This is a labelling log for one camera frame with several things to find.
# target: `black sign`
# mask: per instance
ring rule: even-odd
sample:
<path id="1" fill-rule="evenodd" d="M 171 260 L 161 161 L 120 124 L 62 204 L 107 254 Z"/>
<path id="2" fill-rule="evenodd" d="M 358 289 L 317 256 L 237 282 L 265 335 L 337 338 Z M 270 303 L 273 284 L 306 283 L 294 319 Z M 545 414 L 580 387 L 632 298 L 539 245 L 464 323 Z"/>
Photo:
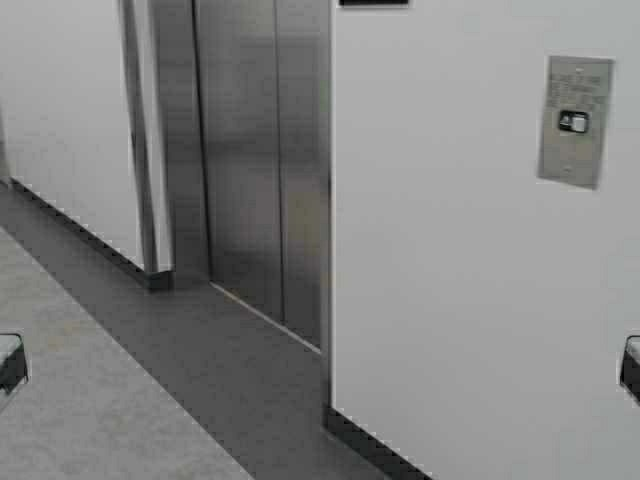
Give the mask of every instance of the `black sign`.
<path id="1" fill-rule="evenodd" d="M 409 0 L 340 0 L 340 5 L 409 5 Z"/>

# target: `hallway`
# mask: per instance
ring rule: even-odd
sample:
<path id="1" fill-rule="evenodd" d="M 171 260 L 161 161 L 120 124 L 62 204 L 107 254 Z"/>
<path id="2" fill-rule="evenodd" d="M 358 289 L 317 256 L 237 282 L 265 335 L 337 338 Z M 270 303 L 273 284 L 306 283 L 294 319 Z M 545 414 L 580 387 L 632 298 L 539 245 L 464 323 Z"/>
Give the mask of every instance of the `hallway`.
<path id="1" fill-rule="evenodd" d="M 0 226 L 255 478 L 385 478 L 322 428 L 320 357 L 305 346 L 207 284 L 147 293 L 4 187 Z"/>

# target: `elevator threshold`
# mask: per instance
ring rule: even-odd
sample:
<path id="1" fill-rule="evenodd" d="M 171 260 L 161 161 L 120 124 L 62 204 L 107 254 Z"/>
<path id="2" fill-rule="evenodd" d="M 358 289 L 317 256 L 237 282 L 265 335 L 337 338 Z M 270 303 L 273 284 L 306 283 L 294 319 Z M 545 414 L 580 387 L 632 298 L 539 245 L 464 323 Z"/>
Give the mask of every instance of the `elevator threshold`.
<path id="1" fill-rule="evenodd" d="M 213 283 L 213 282 L 209 282 L 209 283 L 213 288 L 215 288 L 216 290 L 221 292 L 223 295 L 227 296 L 228 298 L 230 298 L 234 302 L 242 305 L 245 309 L 249 310 L 254 315 L 260 317 L 262 320 L 264 320 L 265 322 L 267 322 L 271 326 L 277 328 L 281 332 L 287 334 L 289 337 L 293 338 L 296 342 L 301 343 L 302 345 L 304 345 L 307 349 L 311 350 L 316 355 L 322 355 L 322 351 L 318 347 L 316 347 L 315 345 L 312 345 L 311 343 L 307 342 L 300 335 L 292 332 L 291 330 L 289 330 L 284 325 L 279 324 L 278 322 L 276 322 L 272 318 L 268 317 L 267 315 L 265 315 L 264 313 L 262 313 L 260 310 L 256 309 L 255 307 L 252 307 L 251 305 L 249 305 L 247 302 L 245 302 L 241 298 L 237 297 L 236 295 L 234 295 L 230 291 L 226 290 L 224 287 L 221 287 L 220 285 L 218 285 L 216 283 Z"/>
<path id="2" fill-rule="evenodd" d="M 27 382 L 27 358 L 22 337 L 0 334 L 0 413 Z"/>

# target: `elevator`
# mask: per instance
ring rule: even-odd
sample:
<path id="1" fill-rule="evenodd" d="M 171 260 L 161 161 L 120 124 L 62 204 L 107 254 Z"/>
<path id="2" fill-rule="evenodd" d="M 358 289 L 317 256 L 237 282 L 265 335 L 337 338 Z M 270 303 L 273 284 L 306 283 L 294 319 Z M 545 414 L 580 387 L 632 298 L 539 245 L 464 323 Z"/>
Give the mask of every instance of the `elevator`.
<path id="1" fill-rule="evenodd" d="M 320 343 L 329 0 L 194 0 L 211 280 Z"/>

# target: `white wall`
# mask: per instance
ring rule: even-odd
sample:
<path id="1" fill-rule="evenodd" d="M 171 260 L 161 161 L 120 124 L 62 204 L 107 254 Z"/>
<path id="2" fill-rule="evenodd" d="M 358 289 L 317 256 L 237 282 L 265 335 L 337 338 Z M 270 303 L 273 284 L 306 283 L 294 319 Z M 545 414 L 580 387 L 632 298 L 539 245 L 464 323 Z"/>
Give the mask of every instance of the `white wall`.
<path id="1" fill-rule="evenodd" d="M 334 408 L 435 478 L 635 478 L 640 7 L 334 13 Z M 595 192 L 536 177 L 552 54 L 617 62 Z"/>
<path id="2" fill-rule="evenodd" d="M 12 175 L 143 268 L 117 1 L 5 3 L 0 105 Z M 145 107 L 153 115 L 148 99 Z M 162 200 L 162 152 L 149 137 L 152 192 Z M 166 206 L 154 208 L 166 268 Z"/>

